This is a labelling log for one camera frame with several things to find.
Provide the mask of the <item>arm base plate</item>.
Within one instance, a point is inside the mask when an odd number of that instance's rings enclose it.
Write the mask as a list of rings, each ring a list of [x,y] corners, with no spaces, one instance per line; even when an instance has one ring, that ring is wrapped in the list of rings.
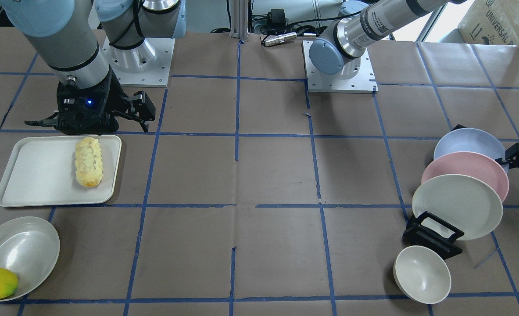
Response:
[[[349,63],[334,75],[320,72],[309,57],[309,49],[313,41],[303,42],[304,66],[307,74],[308,90],[320,93],[376,93],[379,91],[374,76],[369,52]]]
[[[167,88],[175,39],[145,38],[140,46],[119,50],[106,38],[102,51],[121,86]]]

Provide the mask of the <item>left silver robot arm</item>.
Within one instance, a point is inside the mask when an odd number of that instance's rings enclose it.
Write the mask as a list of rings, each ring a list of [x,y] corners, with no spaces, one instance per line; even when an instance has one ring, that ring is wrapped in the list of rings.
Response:
[[[428,15],[448,2],[460,4],[466,0],[381,0],[367,5],[362,1],[348,0],[342,4],[340,15],[332,18],[332,23],[322,34],[303,44],[304,62],[310,83],[318,83],[314,92],[359,93],[360,88],[335,88],[332,84],[353,83],[365,58],[366,48],[389,36],[393,31]],[[490,141],[490,146],[477,145],[475,148],[447,152],[446,141],[450,136],[462,132],[451,131],[444,136],[434,151],[434,160],[450,152],[470,151],[483,154],[495,160],[504,171],[519,168],[519,142],[508,149],[498,145],[497,140]]]

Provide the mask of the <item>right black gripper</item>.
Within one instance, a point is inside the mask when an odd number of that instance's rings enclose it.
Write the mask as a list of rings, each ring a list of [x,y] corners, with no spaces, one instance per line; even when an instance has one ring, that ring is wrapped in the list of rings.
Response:
[[[25,120],[27,126],[52,127],[67,135],[103,134],[118,130],[115,114],[138,122],[143,132],[156,118],[156,108],[145,91],[127,96],[112,69],[95,86],[79,89],[59,83],[57,108],[41,120]]]

